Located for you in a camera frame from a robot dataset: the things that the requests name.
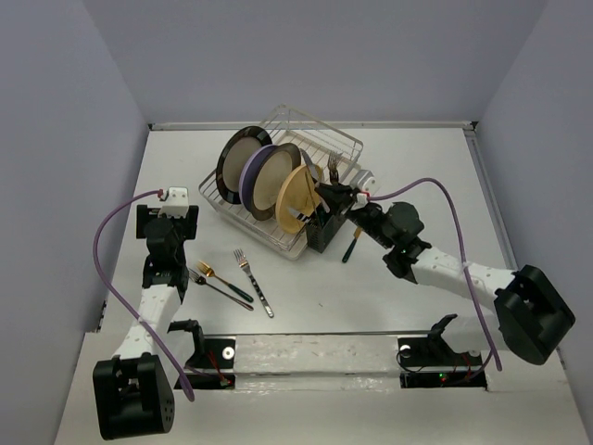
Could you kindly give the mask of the grey knife slim handle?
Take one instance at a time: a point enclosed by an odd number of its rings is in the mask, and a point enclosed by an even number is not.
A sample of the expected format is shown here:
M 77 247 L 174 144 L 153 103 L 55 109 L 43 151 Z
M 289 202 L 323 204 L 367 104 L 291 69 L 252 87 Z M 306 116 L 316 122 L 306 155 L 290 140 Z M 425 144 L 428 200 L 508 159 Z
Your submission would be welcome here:
M 317 211 L 318 204 L 315 201 L 315 198 L 313 196 L 313 189 L 312 189 L 312 186 L 314 185 L 314 181 L 312 179 L 310 170 L 306 171 L 306 185 L 307 185 L 309 198 L 310 198 L 310 202 L 311 202 L 311 206 L 312 206 L 311 217 L 315 218 L 317 225 L 320 225 L 320 217 L 319 217 L 319 213 Z

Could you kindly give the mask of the knife dark handle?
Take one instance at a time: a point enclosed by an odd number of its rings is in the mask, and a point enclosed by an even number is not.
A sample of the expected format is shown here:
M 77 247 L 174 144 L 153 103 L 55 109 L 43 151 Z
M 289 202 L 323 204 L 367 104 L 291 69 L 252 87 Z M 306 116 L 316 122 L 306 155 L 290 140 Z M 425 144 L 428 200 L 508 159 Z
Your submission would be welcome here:
M 302 210 L 297 210 L 292 207 L 288 207 L 284 227 L 288 228 L 289 232 L 297 232 L 305 224 L 309 223 L 315 216 L 315 210 L 312 210 L 309 213 L 305 213 Z

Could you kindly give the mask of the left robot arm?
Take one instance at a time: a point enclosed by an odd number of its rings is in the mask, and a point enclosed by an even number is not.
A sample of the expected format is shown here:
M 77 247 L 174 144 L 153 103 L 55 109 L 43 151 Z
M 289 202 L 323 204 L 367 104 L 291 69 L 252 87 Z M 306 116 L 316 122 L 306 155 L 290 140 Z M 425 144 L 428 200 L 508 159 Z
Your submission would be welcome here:
M 132 306 L 113 285 L 108 289 L 133 317 L 113 355 L 95 364 L 92 379 L 102 439 L 128 439 L 170 432 L 175 417 L 173 389 L 195 398 L 184 366 L 205 355 L 196 320 L 174 321 L 189 285 L 184 243 L 196 237 L 196 205 L 136 209 L 136 236 L 148 255 L 140 301 Z

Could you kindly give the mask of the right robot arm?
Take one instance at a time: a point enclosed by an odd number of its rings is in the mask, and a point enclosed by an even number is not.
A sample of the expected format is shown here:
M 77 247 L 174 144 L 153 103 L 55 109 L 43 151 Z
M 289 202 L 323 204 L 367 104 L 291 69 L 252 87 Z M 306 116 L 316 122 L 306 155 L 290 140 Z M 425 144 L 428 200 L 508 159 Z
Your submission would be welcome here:
M 344 184 L 319 184 L 316 191 L 331 213 L 386 249 L 383 261 L 395 277 L 468 299 L 492 352 L 503 344 L 523 361 L 542 365 L 574 326 L 574 313 L 541 269 L 496 269 L 468 261 L 464 251 L 448 255 L 421 240 L 424 225 L 408 202 L 383 209 L 378 197 Z

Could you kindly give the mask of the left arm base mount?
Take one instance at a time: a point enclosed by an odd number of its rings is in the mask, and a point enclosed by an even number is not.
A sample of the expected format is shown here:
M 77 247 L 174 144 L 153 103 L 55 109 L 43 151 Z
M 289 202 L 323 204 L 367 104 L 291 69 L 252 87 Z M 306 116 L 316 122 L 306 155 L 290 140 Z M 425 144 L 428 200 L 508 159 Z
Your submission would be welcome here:
M 170 350 L 184 365 L 192 389 L 234 389 L 234 337 L 206 337 L 198 321 L 185 320 L 171 322 L 166 339 L 173 340 Z

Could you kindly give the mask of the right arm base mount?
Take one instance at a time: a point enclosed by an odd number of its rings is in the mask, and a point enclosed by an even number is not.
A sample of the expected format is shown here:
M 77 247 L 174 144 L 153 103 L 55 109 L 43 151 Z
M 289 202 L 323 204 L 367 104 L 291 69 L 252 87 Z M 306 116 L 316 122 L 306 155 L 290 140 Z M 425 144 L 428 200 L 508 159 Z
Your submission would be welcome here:
M 448 314 L 427 334 L 397 340 L 396 361 L 402 388 L 487 389 L 484 361 L 480 354 L 454 352 L 443 338 L 448 325 L 458 317 Z

